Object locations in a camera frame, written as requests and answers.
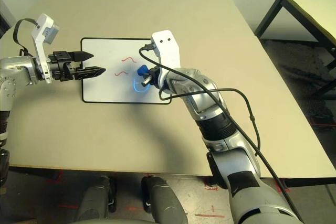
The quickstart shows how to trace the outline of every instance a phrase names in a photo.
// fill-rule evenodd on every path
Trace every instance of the table surface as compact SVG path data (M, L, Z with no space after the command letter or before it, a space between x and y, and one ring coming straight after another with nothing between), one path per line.
M336 0L288 0L336 45Z
M60 31L46 53L79 50L82 37L149 38L170 29L181 66L199 69L218 87L250 100L261 151L280 177L335 177L313 130L232 0L39 0L25 17L51 16ZM31 24L19 40L34 52ZM1 57L19 47L9 30ZM232 116L255 140L241 97L223 93ZM210 175L207 149L184 103L95 104L79 81L25 87L9 119L13 166ZM261 163L261 175L270 174Z

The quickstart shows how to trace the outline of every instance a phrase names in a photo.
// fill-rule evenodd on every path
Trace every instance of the blue glowing ring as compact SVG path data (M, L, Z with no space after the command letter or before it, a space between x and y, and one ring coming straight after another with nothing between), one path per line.
M136 87L135 87L135 78L134 78L134 80L133 80L133 88L134 88L134 90L137 92L137 93L144 93L144 92L147 92L148 91L148 89L149 89L149 84L146 86L146 88L143 90L143 91L140 91L140 90L138 90L138 89L136 89Z

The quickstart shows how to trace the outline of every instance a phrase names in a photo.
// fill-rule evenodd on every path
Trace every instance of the red wavy line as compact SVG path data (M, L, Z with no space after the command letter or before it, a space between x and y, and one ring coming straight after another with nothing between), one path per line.
M121 73L128 74L128 73L126 73L125 71L121 71L120 73L115 73L114 75L115 75L115 76L119 76Z
M123 60L121 60L121 61L126 61L126 60L128 60L128 59L131 59L134 63L136 63L136 61L135 60L133 60L133 58L132 57L127 57L127 58L125 58L125 59L123 59Z

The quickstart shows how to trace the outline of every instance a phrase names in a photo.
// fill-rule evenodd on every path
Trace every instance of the black table frame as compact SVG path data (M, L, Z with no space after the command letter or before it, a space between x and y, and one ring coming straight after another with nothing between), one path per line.
M264 34L267 27L271 24L273 19L277 16L281 8L284 7L298 22L301 23L319 44L324 47L333 57L334 60L327 65L328 70L336 67L336 45L325 36L307 17L305 17L295 6L288 0L275 0L271 8L262 19L261 23L255 30L254 34L258 39ZM317 90L312 96L323 100L336 100L336 95L324 95L326 92L336 87L336 79L326 84L324 87Z

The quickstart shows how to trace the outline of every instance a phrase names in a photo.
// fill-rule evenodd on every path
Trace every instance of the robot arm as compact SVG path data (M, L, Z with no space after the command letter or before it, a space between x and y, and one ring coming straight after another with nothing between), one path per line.
M152 43L144 47L144 50L149 49L154 50L163 65L192 77L207 89L216 89L215 83L199 70L180 68L178 45L170 31L154 33ZM166 93L203 90L194 81L162 68L149 70L144 78L143 85L153 84ZM221 94L216 92L214 96L227 109ZM229 190L234 223L301 223L279 194L261 181L259 164L250 145L218 104L206 93L182 99L202 133L215 179Z
M105 71L100 67L73 67L72 62L81 62L93 57L92 54L83 51L54 51L46 57L43 43L51 44L58 29L50 17L42 14L31 32L36 57L19 56L0 60L0 186L5 183L8 173L9 151L3 149L3 146L8 137L7 120L16 91L24 86L37 84L38 81L45 80L49 84L52 79L81 80L96 77Z

